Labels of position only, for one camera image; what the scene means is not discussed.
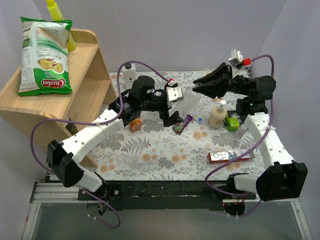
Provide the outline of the clear bottle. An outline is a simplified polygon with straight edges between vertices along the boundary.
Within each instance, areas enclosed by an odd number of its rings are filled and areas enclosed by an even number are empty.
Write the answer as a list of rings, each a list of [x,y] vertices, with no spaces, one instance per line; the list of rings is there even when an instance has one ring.
[[[193,91],[193,88],[188,88],[183,93],[183,100],[179,101],[174,108],[173,112],[178,111],[180,116],[185,116],[198,104],[201,99],[201,94]]]

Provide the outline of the orange soda bottle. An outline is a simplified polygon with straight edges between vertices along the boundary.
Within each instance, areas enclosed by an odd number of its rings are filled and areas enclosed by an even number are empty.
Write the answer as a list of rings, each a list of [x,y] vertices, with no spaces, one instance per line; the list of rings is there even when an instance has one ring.
[[[142,122],[140,121],[140,119],[135,119],[135,120],[130,122],[129,126],[130,126],[130,129],[133,132],[136,132],[136,131],[139,131],[141,129]]]

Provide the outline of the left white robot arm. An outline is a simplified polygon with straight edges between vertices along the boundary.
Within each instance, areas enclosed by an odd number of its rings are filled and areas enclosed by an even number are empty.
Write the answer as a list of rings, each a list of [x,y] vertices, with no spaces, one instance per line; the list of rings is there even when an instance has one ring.
[[[104,180],[80,164],[95,146],[139,118],[143,111],[158,112],[164,127],[182,121],[178,111],[169,113],[173,103],[183,100],[182,88],[177,83],[166,84],[163,89],[154,87],[151,77],[139,76],[131,89],[123,91],[91,125],[61,142],[48,144],[49,168],[64,187],[85,188],[95,200],[103,199],[107,193]]]

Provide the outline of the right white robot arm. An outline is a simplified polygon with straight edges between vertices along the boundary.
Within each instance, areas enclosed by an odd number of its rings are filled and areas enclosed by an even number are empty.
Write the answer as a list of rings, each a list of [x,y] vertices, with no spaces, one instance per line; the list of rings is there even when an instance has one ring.
[[[264,202],[298,198],[308,169],[288,153],[273,128],[273,116],[268,114],[265,102],[273,98],[275,79],[269,75],[233,76],[231,65],[223,62],[193,84],[194,92],[212,99],[223,97],[227,92],[245,96],[237,99],[236,113],[254,138],[254,148],[258,148],[264,162],[265,170],[261,175],[231,174],[223,194],[232,199],[257,194]]]

